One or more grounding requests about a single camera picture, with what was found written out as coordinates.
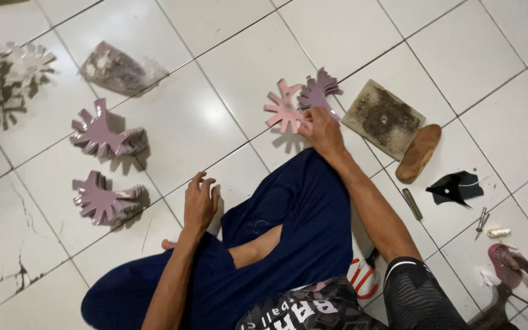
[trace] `wooden block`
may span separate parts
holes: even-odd
[[[427,125],[417,132],[407,153],[398,165],[396,176],[400,182],[411,184],[415,181],[431,159],[440,138],[441,126],[437,124]]]

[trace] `plastic bag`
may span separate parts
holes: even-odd
[[[87,81],[127,96],[149,92],[168,74],[156,61],[143,58],[143,65],[139,64],[105,41],[93,49],[79,73]]]

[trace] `man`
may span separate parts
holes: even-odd
[[[389,263],[390,327],[466,329],[404,223],[345,149],[339,124],[322,108],[305,118],[311,125],[299,133],[314,150],[223,216],[223,242],[205,233],[219,193],[200,172],[185,192],[178,243],[163,241],[165,253],[106,274],[83,300],[85,320],[100,330],[386,329],[358,306],[345,277],[351,198]]]

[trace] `blue cloth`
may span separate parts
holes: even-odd
[[[268,175],[252,197],[221,219],[223,242],[206,234],[195,256],[181,329],[234,329],[259,301],[347,274],[350,198],[337,173],[313,149]],[[283,224],[279,244],[239,269],[228,249]],[[121,265],[83,299],[83,318],[99,330],[140,329],[172,250]]]

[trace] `purple foam cutout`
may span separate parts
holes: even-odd
[[[97,117],[83,109],[79,112],[83,122],[72,122],[72,128],[76,129],[77,133],[70,137],[70,142],[76,146],[84,146],[84,154],[97,154],[99,158],[121,157],[136,153],[147,146],[141,143],[145,134],[143,129],[126,130],[119,134],[110,131],[105,99],[95,101],[95,112]]]
[[[107,190],[105,176],[98,171],[91,171],[86,181],[74,179],[73,190],[79,192],[73,201],[81,206],[80,215],[92,216],[92,223],[96,226],[113,226],[128,219],[130,213],[140,206],[137,198],[146,192],[143,185],[121,191]]]
[[[339,116],[333,111],[332,107],[327,103],[329,95],[342,95],[343,91],[337,85],[337,79],[331,77],[325,68],[317,71],[317,80],[307,77],[307,86],[301,90],[301,95],[297,97],[299,104],[303,109],[322,107],[325,108],[334,119],[339,119]]]
[[[278,82],[278,88],[280,89],[280,94],[282,97],[278,97],[278,95],[274,94],[273,92],[268,93],[268,98],[273,101],[275,105],[266,105],[264,106],[264,110],[276,112],[272,118],[266,121],[268,126],[272,126],[282,120],[282,125],[280,127],[280,131],[282,133],[286,132],[286,128],[288,127],[289,123],[292,127],[293,134],[297,133],[297,129],[299,129],[297,121],[304,122],[304,116],[293,104],[292,96],[302,87],[303,85],[301,84],[289,87],[286,84],[285,79],[281,79]]]

